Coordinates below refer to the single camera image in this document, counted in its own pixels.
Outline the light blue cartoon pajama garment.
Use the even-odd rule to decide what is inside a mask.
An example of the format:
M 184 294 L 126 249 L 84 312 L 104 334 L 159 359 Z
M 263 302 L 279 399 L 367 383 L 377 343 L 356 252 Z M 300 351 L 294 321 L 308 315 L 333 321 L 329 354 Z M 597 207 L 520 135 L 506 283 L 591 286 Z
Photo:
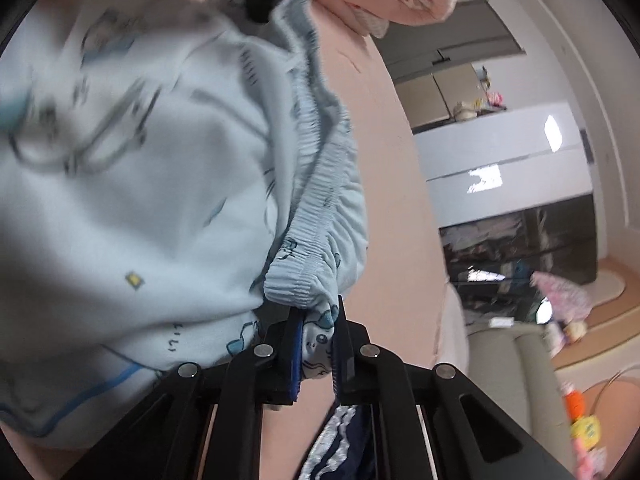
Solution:
M 1 419 L 90 448 L 163 374 L 305 313 L 329 373 L 367 217 L 309 0 L 40 0 L 1 57 Z

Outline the grey-green padded headboard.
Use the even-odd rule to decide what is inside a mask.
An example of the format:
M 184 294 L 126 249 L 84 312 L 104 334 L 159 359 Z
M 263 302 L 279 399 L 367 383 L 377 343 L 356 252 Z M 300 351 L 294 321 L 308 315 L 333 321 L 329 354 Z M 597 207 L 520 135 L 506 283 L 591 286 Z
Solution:
M 538 325 L 468 327 L 466 373 L 567 470 L 576 467 L 563 393 Z

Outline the far pink-grey pillow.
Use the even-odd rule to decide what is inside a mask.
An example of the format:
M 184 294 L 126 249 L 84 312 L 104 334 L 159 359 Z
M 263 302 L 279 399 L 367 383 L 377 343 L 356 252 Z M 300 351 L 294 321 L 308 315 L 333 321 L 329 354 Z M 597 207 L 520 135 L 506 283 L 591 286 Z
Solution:
M 469 362 L 470 346 L 461 300 L 454 286 L 448 284 L 439 322 L 435 363 L 448 363 L 466 373 Z

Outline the orange carrot plush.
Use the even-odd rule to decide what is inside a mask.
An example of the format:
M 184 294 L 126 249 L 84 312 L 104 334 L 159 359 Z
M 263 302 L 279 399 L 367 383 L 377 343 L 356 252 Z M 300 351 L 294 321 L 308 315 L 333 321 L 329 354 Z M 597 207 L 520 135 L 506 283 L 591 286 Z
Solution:
M 586 414 L 586 401 L 584 395 L 577 390 L 565 393 L 563 396 L 567 415 L 572 422 L 576 422 Z

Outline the yellow SpongeBob plush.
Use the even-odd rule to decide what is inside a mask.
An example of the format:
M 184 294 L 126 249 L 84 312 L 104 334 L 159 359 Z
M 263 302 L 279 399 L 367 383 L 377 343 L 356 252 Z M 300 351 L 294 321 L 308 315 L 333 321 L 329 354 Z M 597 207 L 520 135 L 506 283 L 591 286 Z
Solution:
M 586 451 L 592 450 L 601 440 L 599 419 L 594 415 L 579 417 L 572 423 L 570 434 Z

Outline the navy striped shorts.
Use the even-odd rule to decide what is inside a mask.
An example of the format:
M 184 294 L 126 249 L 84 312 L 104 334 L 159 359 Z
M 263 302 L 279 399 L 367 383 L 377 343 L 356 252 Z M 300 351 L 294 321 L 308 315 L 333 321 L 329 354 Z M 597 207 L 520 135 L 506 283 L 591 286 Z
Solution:
M 296 479 L 374 479 L 372 422 L 361 405 L 331 406 Z

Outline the pink bed sheet mattress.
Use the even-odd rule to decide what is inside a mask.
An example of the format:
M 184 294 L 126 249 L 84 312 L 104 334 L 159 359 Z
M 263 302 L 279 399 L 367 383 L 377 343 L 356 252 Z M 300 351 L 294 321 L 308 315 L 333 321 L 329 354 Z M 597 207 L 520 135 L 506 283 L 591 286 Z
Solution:
M 6 10 L 1 56 L 39 1 L 1 0 Z M 242 0 L 241 8 L 248 20 Z M 374 342 L 404 360 L 429 366 L 436 352 L 447 277 L 406 116 L 373 42 L 316 0 L 309 0 L 309 15 L 318 35 L 326 88 L 341 102 L 352 126 L 366 206 L 366 262 L 355 284 L 338 298 L 337 314 L 344 312 L 366 326 Z M 334 405 L 331 366 L 326 375 L 303 376 L 302 395 L 291 406 L 264 415 L 262 478 L 296 478 Z M 2 419 L 1 431 L 33 479 L 61 478 L 89 451 L 47 448 L 18 434 Z

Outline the dark glass wardrobe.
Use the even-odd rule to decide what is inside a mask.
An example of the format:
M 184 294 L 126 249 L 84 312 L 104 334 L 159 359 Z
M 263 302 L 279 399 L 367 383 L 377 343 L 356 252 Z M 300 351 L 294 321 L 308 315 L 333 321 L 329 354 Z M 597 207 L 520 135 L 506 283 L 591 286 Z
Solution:
M 449 281 L 469 320 L 535 322 L 544 301 L 536 272 L 578 285 L 597 277 L 597 222 L 590 194 L 439 230 Z

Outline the beige cabinet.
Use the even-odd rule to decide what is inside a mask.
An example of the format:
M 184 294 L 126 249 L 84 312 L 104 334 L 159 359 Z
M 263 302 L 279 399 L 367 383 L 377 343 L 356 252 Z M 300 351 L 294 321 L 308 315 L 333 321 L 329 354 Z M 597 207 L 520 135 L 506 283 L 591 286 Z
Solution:
M 412 130 L 449 122 L 460 103 L 473 106 L 486 98 L 471 64 L 400 82 L 395 84 L 395 90 Z

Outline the grey room door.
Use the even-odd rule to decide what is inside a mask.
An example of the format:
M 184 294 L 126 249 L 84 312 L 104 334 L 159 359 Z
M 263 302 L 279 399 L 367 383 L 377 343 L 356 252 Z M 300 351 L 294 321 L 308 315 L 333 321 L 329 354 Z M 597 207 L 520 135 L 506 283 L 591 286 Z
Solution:
M 488 0 L 461 1 L 437 24 L 391 24 L 374 43 L 395 82 L 524 52 Z

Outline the white glossy wardrobe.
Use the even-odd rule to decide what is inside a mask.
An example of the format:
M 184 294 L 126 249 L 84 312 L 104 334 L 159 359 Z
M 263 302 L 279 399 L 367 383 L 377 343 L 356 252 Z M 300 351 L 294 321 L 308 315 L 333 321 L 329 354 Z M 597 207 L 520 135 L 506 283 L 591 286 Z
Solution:
M 565 102 L 455 122 L 414 140 L 440 228 L 592 192 L 582 138 Z

